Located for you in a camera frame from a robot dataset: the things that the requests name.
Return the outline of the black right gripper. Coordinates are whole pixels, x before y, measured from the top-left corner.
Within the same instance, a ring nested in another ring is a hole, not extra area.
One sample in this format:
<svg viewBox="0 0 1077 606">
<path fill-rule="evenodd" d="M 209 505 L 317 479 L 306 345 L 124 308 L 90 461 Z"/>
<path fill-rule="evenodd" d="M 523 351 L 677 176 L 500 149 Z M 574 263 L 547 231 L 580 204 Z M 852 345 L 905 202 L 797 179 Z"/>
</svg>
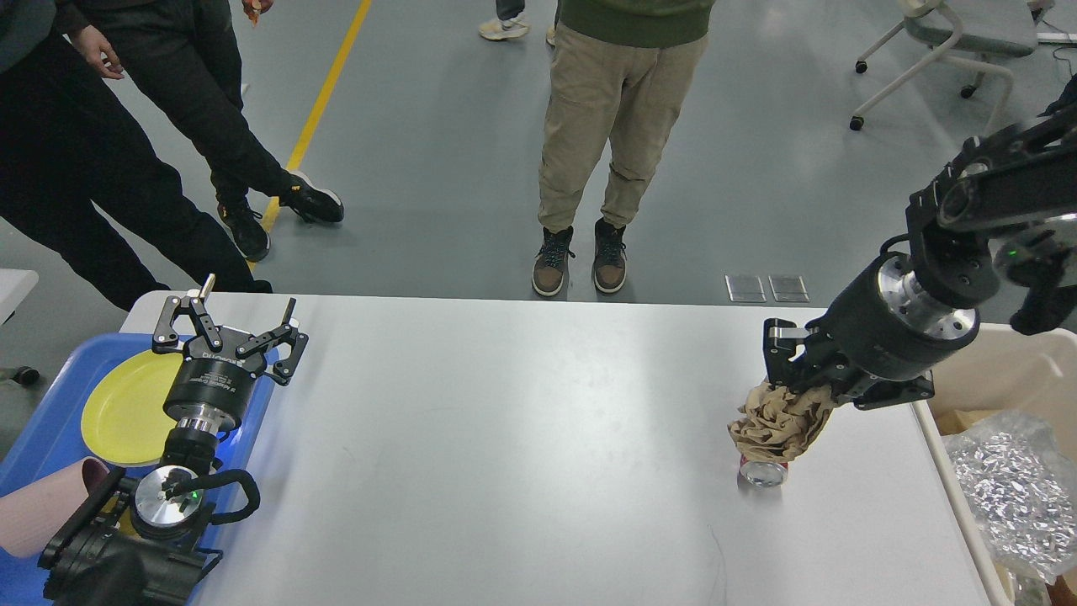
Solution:
<svg viewBox="0 0 1077 606">
<path fill-rule="evenodd" d="M 764 321 L 767 382 L 791 392 L 828 385 L 836 401 L 861 410 L 931 399 L 932 367 L 969 346 L 979 326 L 979 311 L 932 298 L 911 257 L 889 252 L 805 327 Z M 796 362 L 800 346 L 805 361 Z"/>
</svg>

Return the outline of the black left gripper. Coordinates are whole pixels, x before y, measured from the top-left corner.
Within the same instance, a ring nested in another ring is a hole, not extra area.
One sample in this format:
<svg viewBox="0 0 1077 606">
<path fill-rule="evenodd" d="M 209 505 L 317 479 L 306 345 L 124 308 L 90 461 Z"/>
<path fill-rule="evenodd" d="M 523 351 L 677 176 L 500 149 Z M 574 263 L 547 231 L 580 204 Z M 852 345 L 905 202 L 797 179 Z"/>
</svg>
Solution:
<svg viewBox="0 0 1077 606">
<path fill-rule="evenodd" d="M 242 425 L 247 403 L 258 376 L 269 376 L 272 382 L 281 386 L 291 383 L 309 337 L 300 332 L 299 323 L 293 318 L 297 300 L 291 298 L 281 325 L 254 335 L 238 346 L 238 360 L 216 354 L 223 349 L 224 338 L 220 336 L 204 306 L 215 286 L 215 274 L 208 274 L 201 288 L 190 290 L 181 298 L 174 295 L 166 298 L 157 326 L 151 335 L 151 350 L 155 354 L 181 352 L 173 323 L 180 316 L 191 319 L 196 337 L 202 338 L 212 353 L 183 355 L 172 387 L 165 396 L 164 413 L 180 422 L 186 417 L 213 409 L 213 415 L 220 419 L 218 429 L 230 431 Z M 278 346 L 288 346 L 288 356 L 278 360 L 272 368 L 257 369 L 257 358 L 253 356 L 258 354 L 264 357 L 265 353 Z"/>
</svg>

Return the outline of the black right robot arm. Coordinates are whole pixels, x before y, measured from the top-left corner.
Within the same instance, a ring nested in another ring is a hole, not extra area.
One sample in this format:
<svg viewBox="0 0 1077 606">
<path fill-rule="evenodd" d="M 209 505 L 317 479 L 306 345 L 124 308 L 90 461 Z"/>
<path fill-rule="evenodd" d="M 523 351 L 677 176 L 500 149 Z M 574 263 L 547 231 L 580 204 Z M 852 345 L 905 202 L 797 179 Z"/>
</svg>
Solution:
<svg viewBox="0 0 1077 606">
<path fill-rule="evenodd" d="M 875 260 L 805 327 L 764 325 L 767 377 L 800 394 L 872 410 L 931 398 L 931 369 L 979 332 L 979 308 L 1001 280 L 1027 288 L 1016 332 L 1060 327 L 1074 310 L 1074 105 L 981 139 L 912 193 L 909 252 Z"/>
</svg>

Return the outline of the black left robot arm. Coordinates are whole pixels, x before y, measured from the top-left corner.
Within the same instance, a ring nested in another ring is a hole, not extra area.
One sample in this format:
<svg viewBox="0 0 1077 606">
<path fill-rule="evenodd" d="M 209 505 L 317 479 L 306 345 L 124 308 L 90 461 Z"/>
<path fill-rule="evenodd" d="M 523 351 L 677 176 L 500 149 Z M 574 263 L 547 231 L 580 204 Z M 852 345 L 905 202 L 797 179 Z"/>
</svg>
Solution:
<svg viewBox="0 0 1077 606">
<path fill-rule="evenodd" d="M 201 547 L 204 533 L 257 511 L 257 481 L 223 467 L 219 436 L 240 428 L 261 377 L 291 382 L 309 338 L 294 299 L 272 330 L 219 325 L 205 310 L 213 284 L 162 308 L 151 350 L 182 358 L 162 404 L 176 425 L 151 471 L 108 473 L 46 544 L 38 565 L 55 605 L 184 605 L 223 556 Z"/>
</svg>

